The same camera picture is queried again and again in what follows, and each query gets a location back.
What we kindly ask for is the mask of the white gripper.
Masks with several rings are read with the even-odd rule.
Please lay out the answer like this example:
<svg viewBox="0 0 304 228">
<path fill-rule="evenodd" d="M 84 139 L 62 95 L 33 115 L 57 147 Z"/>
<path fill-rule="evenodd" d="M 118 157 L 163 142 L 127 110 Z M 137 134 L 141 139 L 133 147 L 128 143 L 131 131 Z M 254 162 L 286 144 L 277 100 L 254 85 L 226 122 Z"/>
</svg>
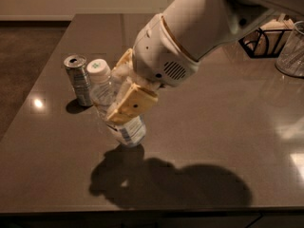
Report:
<svg viewBox="0 0 304 228">
<path fill-rule="evenodd" d="M 162 14 L 155 15 L 138 34 L 133 49 L 129 48 L 112 69 L 114 75 L 127 75 L 133 67 L 137 74 L 151 82 L 178 86 L 199 69 L 177 45 Z M 108 123 L 126 124 L 158 102 L 158 94 L 135 83 L 121 92 L 107 110 Z"/>
</svg>

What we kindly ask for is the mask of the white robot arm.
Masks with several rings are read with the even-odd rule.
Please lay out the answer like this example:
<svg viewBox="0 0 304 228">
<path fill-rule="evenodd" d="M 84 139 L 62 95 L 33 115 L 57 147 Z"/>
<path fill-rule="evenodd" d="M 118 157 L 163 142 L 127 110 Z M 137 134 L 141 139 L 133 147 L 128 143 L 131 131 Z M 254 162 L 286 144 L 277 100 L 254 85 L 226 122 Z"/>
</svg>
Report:
<svg viewBox="0 0 304 228">
<path fill-rule="evenodd" d="M 139 32 L 113 69 L 121 79 L 105 119 L 125 124 L 158 100 L 162 86 L 178 86 L 215 48 L 241 39 L 273 16 L 303 15 L 304 0 L 174 0 Z"/>
</svg>

